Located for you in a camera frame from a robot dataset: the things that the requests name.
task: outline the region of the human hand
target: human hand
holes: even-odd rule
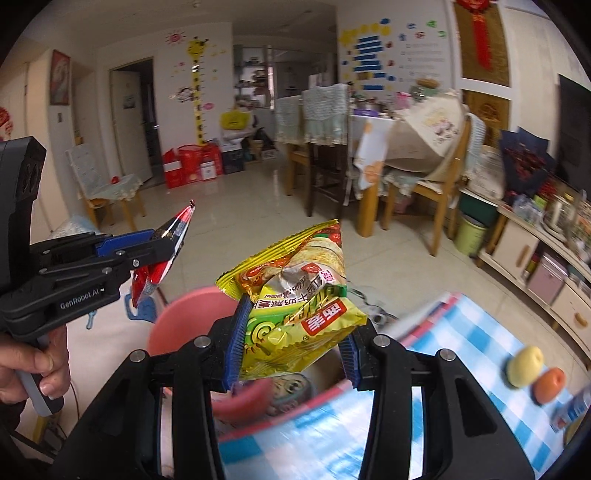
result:
[[[49,346],[45,351],[17,342],[0,333],[0,402],[18,403],[29,395],[21,384],[16,370],[41,374],[41,392],[50,398],[61,397],[70,388],[70,366],[66,325],[49,332]]]

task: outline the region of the metal screw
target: metal screw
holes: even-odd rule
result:
[[[444,348],[439,352],[439,356],[448,362],[456,359],[456,353],[449,348]]]
[[[146,352],[143,350],[134,350],[129,354],[129,359],[135,364],[141,362],[144,358],[146,358]]]
[[[390,345],[390,338],[385,335],[376,335],[374,337],[374,343],[381,347],[388,346]]]
[[[201,335],[193,341],[193,345],[197,348],[205,348],[211,345],[211,339],[207,335]]]
[[[374,315],[374,317],[371,320],[372,322],[377,323],[378,325],[383,325],[384,323],[386,323],[386,317],[381,313],[377,313],[376,315]]]

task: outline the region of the blue checkered tablecloth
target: blue checkered tablecloth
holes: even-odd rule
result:
[[[563,450],[562,433],[550,416],[571,395],[563,390],[543,407],[530,389],[506,385],[502,369],[523,344],[465,296],[410,347],[435,354],[454,350],[503,415],[539,478]],[[373,392],[350,390],[319,408],[251,436],[220,444],[226,476],[256,480],[356,479],[371,416]],[[413,445],[410,478],[423,471],[423,408],[413,388]]]

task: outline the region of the pink box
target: pink box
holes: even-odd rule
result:
[[[564,279],[568,276],[566,263],[546,252],[542,255],[527,288],[540,300],[550,305],[560,292]]]

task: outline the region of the water bottle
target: water bottle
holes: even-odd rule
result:
[[[587,385],[556,411],[550,422],[552,430],[558,432],[563,429],[584,414],[589,406],[591,406],[591,385]]]

